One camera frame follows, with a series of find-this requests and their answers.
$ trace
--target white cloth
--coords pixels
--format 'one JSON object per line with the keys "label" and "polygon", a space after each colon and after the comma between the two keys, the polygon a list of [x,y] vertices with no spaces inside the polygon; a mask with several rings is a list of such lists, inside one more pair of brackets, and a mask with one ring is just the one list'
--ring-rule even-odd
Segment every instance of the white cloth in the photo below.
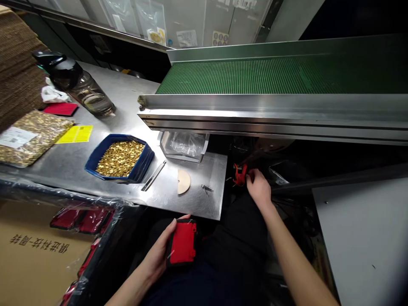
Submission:
{"label": "white cloth", "polygon": [[48,86],[44,86],[41,90],[41,97],[44,103],[62,103],[71,101],[71,98],[67,93],[55,89],[49,78],[46,77],[45,82]]}

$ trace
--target water bottle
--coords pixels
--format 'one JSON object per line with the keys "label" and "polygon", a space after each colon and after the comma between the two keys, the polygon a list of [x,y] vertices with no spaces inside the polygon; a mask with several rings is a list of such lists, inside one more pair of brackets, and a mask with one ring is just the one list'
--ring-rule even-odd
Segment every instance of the water bottle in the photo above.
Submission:
{"label": "water bottle", "polygon": [[96,117],[109,116],[115,105],[92,76],[73,59],[59,52],[34,51],[39,66],[50,76],[55,88],[69,93]]}

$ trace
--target gold granules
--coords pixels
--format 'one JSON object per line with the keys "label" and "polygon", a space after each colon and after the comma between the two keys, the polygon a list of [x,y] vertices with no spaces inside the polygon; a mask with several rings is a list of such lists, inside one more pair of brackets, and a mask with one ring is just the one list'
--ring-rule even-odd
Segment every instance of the gold granules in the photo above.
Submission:
{"label": "gold granules", "polygon": [[0,162],[18,167],[31,165],[73,125],[73,120],[37,110],[26,114],[12,126],[36,136],[16,149],[0,145]]}
{"label": "gold granules", "polygon": [[144,144],[134,140],[115,142],[106,150],[96,167],[96,171],[103,176],[127,177],[144,148]]}

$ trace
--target yellow card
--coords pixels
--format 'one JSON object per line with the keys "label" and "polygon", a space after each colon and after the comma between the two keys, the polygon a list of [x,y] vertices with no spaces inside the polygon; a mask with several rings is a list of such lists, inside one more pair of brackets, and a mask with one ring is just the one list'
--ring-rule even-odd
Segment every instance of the yellow card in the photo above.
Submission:
{"label": "yellow card", "polygon": [[71,127],[56,143],[76,143],[88,142],[91,136],[93,125],[77,125]]}

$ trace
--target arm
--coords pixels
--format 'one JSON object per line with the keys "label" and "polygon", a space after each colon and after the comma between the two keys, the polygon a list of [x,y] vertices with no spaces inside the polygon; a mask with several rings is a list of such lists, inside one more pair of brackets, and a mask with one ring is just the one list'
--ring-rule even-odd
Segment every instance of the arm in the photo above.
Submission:
{"label": "arm", "polygon": [[251,170],[246,176],[249,194],[258,206],[271,234],[283,277],[297,306],[338,306],[319,275],[306,259],[296,241],[286,228],[271,201],[271,187],[262,173]]}
{"label": "arm", "polygon": [[[184,215],[180,219],[189,219],[191,215]],[[174,219],[163,231],[144,260],[127,278],[122,286],[105,306],[137,306],[142,301],[149,288],[166,270],[166,247],[170,235],[177,226]]]}

